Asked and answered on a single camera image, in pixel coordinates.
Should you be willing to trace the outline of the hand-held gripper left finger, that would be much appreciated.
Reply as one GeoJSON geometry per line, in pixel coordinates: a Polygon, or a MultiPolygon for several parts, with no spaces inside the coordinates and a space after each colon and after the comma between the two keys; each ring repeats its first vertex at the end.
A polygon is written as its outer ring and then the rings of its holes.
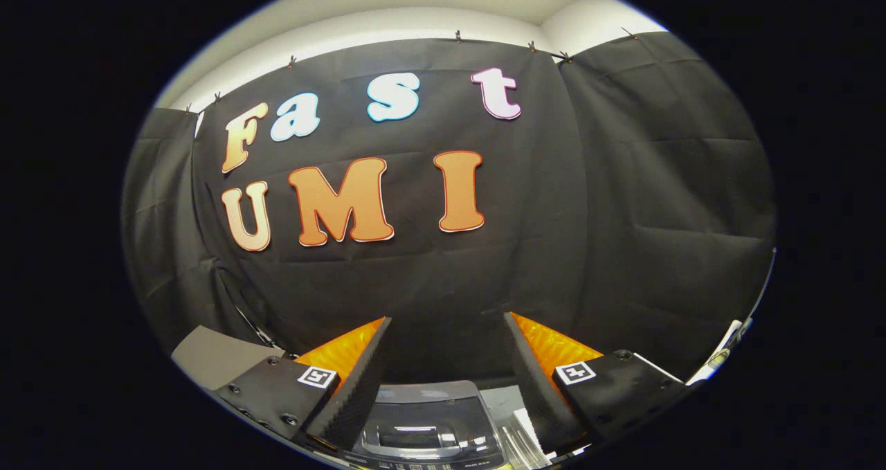
{"type": "Polygon", "coordinates": [[[210,389],[210,397],[298,450],[350,451],[381,385],[391,325],[384,316],[299,359],[263,356],[210,389]]]}

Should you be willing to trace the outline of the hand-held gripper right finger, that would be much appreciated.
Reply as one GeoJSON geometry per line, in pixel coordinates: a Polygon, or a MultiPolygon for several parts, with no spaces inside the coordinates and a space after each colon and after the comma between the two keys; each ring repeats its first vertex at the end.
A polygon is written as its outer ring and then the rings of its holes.
{"type": "Polygon", "coordinates": [[[506,312],[512,363],[541,448],[605,446],[687,396],[687,385],[640,354],[602,354],[548,326],[506,312]]]}

